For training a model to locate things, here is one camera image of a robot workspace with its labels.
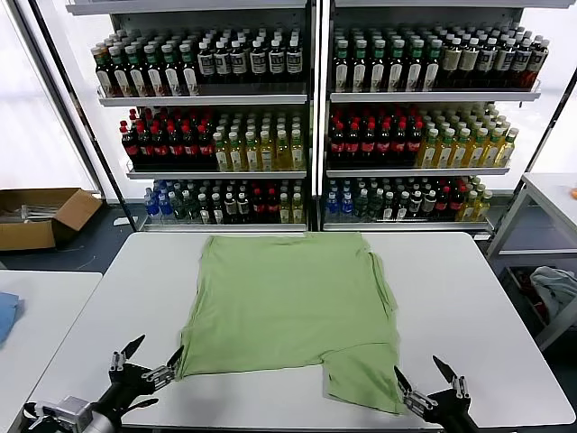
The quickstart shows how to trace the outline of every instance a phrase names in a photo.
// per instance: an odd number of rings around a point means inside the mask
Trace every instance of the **display shelf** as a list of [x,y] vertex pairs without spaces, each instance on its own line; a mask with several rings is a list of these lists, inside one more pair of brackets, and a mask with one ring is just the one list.
[[470,168],[470,169],[340,169],[326,171],[328,178],[406,178],[410,176],[480,176],[506,174],[505,168]]
[[408,4],[404,0],[335,0],[336,7],[393,7],[393,6],[429,6],[429,7],[542,7],[566,9],[575,4],[575,0],[414,0]]
[[128,179],[304,179],[306,171],[137,171],[131,169],[126,173]]
[[535,101],[541,96],[537,89],[528,91],[487,92],[361,92],[331,93],[331,102],[485,102],[485,101]]
[[146,14],[151,12],[232,11],[241,9],[302,9],[306,0],[113,0],[82,1],[66,5],[73,15]]
[[323,230],[327,232],[482,232],[491,231],[492,226],[488,221],[480,223],[458,223],[451,221],[411,221],[410,219],[407,219],[403,222],[325,223],[323,225]]

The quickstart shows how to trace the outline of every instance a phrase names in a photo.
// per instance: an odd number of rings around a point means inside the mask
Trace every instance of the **yellow drink bottle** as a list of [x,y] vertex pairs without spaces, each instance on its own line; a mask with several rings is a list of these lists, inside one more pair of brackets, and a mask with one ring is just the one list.
[[508,131],[507,137],[505,138],[505,144],[501,147],[499,155],[497,155],[495,167],[507,167],[508,160],[511,159],[511,153],[515,150],[515,139],[517,138],[518,133],[519,130],[517,128],[511,128]]
[[467,146],[471,140],[471,130],[463,128],[459,132],[459,139],[453,141],[453,149],[449,155],[449,167],[452,169],[460,169],[463,165],[463,156],[467,152]]

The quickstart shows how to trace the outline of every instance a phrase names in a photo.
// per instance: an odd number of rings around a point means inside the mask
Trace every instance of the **shelf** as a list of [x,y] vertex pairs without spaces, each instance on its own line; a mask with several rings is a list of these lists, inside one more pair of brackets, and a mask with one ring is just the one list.
[[306,171],[135,171],[134,169],[126,173],[128,179],[304,179]]
[[491,231],[487,222],[457,223],[457,222],[382,222],[382,223],[325,223],[323,230],[327,232],[482,232]]
[[327,178],[407,178],[410,176],[480,176],[506,174],[509,167],[471,169],[351,169],[327,170]]
[[241,9],[302,9],[306,0],[113,0],[77,1],[66,5],[73,15],[145,14],[150,12],[232,11]]
[[540,91],[488,91],[488,92],[366,92],[331,93],[331,102],[483,102],[483,101],[535,101]]
[[336,7],[392,7],[392,6],[429,6],[429,7],[542,7],[566,9],[575,4],[575,0],[335,0]]
[[144,232],[196,232],[196,233],[254,233],[254,232],[306,232],[305,224],[145,224]]

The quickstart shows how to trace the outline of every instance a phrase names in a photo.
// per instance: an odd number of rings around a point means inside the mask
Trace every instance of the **cardboard box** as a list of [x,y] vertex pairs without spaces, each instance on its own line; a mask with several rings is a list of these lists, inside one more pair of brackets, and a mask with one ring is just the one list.
[[96,213],[102,201],[78,188],[0,191],[0,216],[24,204],[60,208],[48,221],[0,224],[0,251],[51,248],[68,241]]

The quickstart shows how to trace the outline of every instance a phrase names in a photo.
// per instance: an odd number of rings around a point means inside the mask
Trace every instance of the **dark bottle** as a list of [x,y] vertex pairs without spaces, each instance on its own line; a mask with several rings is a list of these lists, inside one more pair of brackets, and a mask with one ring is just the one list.
[[454,81],[457,78],[457,70],[462,53],[461,39],[453,38],[451,46],[444,51],[439,87],[454,88]]
[[224,224],[223,205],[220,203],[220,194],[215,192],[213,198],[213,216],[217,224]]
[[421,39],[413,40],[411,55],[403,67],[403,78],[401,79],[402,86],[404,86],[406,92],[414,92],[417,90],[424,63],[421,59],[424,45],[425,42]]
[[439,57],[441,56],[442,45],[443,42],[439,39],[431,41],[429,57],[425,65],[425,70],[421,74],[422,83],[418,86],[424,92],[430,92],[435,87],[437,73],[439,71]]
[[181,86],[184,84],[184,76],[177,67],[172,45],[162,45],[161,49],[162,55],[164,56],[164,76],[168,84],[165,93],[167,96],[182,97],[184,94]]
[[247,78],[247,57],[239,41],[233,41],[233,50],[230,53],[233,78],[236,83],[244,83]]
[[525,69],[527,69],[527,64],[531,58],[530,46],[531,40],[524,39],[523,42],[521,42],[521,46],[517,48],[515,58],[511,63],[511,69],[508,72],[508,83],[512,88],[520,88],[522,85],[521,77]]
[[267,58],[266,52],[261,46],[260,41],[252,41],[251,50],[251,72],[254,80],[257,83],[262,83],[266,79],[267,73]]
[[182,61],[179,63],[179,71],[181,77],[184,78],[182,83],[182,94],[183,95],[197,95],[198,94],[198,81],[197,81],[197,67],[193,61],[192,51],[190,45],[183,43],[179,46],[180,57]]
[[497,57],[495,58],[493,65],[493,87],[508,87],[508,71],[511,68],[516,52],[515,40],[507,38],[507,43],[499,49]]
[[285,69],[285,51],[281,49],[280,41],[274,40],[269,51],[269,71],[274,83],[285,80]]
[[372,53],[371,70],[368,74],[369,88],[371,92],[379,92],[385,72],[385,41],[378,39],[374,42],[375,47]]
[[393,51],[389,62],[389,75],[387,76],[387,91],[397,92],[399,90],[401,74],[403,71],[403,50],[405,41],[396,39],[393,42]]
[[214,54],[204,41],[198,44],[198,48],[198,71],[200,72],[202,84],[213,84],[216,75]]
[[147,75],[151,83],[148,94],[156,97],[164,97],[166,96],[165,90],[168,82],[158,62],[156,48],[154,45],[146,45],[144,52],[146,53]]
[[303,53],[298,47],[298,40],[291,39],[287,49],[287,73],[288,81],[296,83],[302,81]]
[[364,75],[366,68],[366,49],[367,42],[364,39],[358,39],[354,51],[353,73],[351,74],[351,90],[353,93],[359,93],[364,88]]
[[344,151],[346,152],[346,159],[353,161],[356,159],[359,151],[359,125],[351,124],[349,133],[344,140]]
[[112,68],[108,64],[106,48],[94,47],[90,51],[96,62],[96,76],[100,82],[100,87],[105,92],[105,97],[115,97],[114,89],[118,83],[116,83]]
[[334,91],[344,92],[347,86],[349,70],[349,60],[346,58],[349,42],[340,40],[336,51],[336,58],[333,60]]
[[224,46],[224,42],[219,41],[216,43],[214,58],[216,79],[220,84],[229,84],[231,82],[233,71],[231,69],[230,54],[228,49]]
[[475,87],[487,88],[492,84],[490,82],[490,76],[493,69],[493,64],[497,58],[497,40],[495,38],[489,38],[487,44],[481,48],[479,51],[479,57],[477,58],[477,65],[475,66],[475,73],[473,74],[475,79]]
[[343,124],[337,122],[333,137],[331,138],[331,159],[340,161],[344,157],[344,134]]

